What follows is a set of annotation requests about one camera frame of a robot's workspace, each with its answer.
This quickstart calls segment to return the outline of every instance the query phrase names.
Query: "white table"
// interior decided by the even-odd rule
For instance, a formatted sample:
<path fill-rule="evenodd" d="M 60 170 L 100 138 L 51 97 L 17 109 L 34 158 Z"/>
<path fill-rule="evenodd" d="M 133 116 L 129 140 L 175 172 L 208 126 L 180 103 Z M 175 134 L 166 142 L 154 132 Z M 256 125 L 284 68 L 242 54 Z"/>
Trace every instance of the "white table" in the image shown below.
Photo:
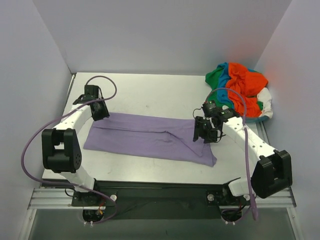
<path fill-rule="evenodd" d="M 69 112 L 75 99 L 84 93 L 86 81 L 95 75 L 107 76 L 117 85 L 117 95 L 106 102 L 111 114 L 192 119 L 193 110 L 203 104 L 211 90 L 204 76 L 80 72 L 70 86 L 64 113 Z M 91 84 L 100 86 L 105 98 L 114 92 L 113 85 L 104 78 L 96 78 Z M 202 116 L 203 113 L 198 111 L 197 114 Z M 77 137 L 82 165 L 98 181 L 224 184 L 246 175 L 245 154 L 228 136 L 211 144 L 217 162 L 214 167 L 209 167 L 192 162 L 85 150 L 83 145 L 92 123 L 92 119 L 88 120 Z M 255 123 L 248 126 L 258 133 Z M 45 170 L 42 178 L 63 179 L 51 170 Z"/>

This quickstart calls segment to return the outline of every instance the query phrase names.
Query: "orange cloth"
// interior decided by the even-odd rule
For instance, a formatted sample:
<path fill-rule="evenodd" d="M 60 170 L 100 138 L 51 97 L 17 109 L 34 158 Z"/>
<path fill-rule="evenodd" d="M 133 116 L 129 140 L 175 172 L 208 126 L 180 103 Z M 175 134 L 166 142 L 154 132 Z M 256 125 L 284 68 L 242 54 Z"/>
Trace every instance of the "orange cloth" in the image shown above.
<path fill-rule="evenodd" d="M 268 84 L 268 80 L 261 73 L 251 72 L 239 63 L 230 62 L 228 71 L 231 79 L 225 87 L 241 94 L 246 104 L 247 117 L 259 117 L 261 110 L 257 104 L 257 94 Z M 240 97 L 228 91 L 228 98 L 233 102 L 234 110 L 243 115 L 245 107 Z"/>

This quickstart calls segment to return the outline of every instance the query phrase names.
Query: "white wall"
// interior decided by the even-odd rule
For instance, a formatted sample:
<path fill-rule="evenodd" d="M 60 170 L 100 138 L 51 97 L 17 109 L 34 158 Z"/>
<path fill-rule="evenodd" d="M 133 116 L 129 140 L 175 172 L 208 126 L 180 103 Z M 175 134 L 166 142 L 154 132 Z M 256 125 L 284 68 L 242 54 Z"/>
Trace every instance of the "white wall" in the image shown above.
<path fill-rule="evenodd" d="M 72 72 L 253 68 L 291 0 L 33 0 Z"/>
<path fill-rule="evenodd" d="M 320 236 L 320 1 L 293 0 L 256 65 L 273 96 L 270 143 L 292 157 L 293 192 L 305 239 Z"/>
<path fill-rule="evenodd" d="M 33 191 L 23 173 L 24 144 L 62 113 L 71 79 L 58 47 L 31 0 L 0 2 L 0 239 L 18 239 Z M 43 171 L 38 138 L 26 166 Z"/>

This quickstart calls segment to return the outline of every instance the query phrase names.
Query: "white cloth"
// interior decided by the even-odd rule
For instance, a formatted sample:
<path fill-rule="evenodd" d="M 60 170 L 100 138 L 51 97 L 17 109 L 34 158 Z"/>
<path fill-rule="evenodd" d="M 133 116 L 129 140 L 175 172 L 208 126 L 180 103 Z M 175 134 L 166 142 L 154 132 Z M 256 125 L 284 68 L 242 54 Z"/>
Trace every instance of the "white cloth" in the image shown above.
<path fill-rule="evenodd" d="M 263 117 L 263 116 L 267 116 L 268 118 L 272 118 L 272 116 L 274 115 L 274 112 L 272 110 L 271 107 L 271 94 L 268 90 L 268 88 L 264 87 L 256 96 L 257 100 L 263 103 L 263 109 L 262 109 L 262 113 L 259 116 Z"/>

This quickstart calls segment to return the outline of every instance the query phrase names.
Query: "purple cloth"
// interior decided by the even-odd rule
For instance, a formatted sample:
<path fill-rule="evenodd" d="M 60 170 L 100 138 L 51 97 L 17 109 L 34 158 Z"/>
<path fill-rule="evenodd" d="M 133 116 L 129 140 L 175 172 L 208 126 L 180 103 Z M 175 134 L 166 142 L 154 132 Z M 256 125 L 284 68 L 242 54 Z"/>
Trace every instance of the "purple cloth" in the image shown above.
<path fill-rule="evenodd" d="M 217 159 L 210 144 L 203 139 L 193 142 L 194 127 L 193 119 L 111 113 L 93 122 L 83 148 L 213 167 Z"/>

